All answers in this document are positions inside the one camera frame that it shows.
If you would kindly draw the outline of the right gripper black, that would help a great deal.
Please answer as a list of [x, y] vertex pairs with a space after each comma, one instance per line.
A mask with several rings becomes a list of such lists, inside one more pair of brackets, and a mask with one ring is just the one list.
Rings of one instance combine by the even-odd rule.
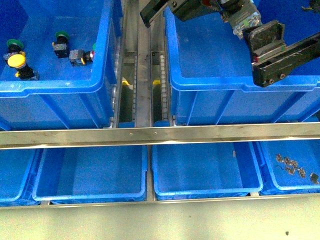
[[230, 17], [248, 5], [248, 0], [151, 0], [140, 11], [140, 16], [144, 25], [149, 28], [155, 17], [166, 7], [180, 21], [185, 22], [212, 13]]

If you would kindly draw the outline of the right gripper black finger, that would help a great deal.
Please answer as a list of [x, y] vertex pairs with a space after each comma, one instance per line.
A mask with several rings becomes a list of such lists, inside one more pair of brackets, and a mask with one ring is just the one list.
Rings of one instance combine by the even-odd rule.
[[243, 37], [250, 52], [253, 83], [261, 88], [273, 85], [297, 67], [320, 57], [320, 33], [291, 45], [284, 40], [285, 25], [272, 20], [245, 29]]

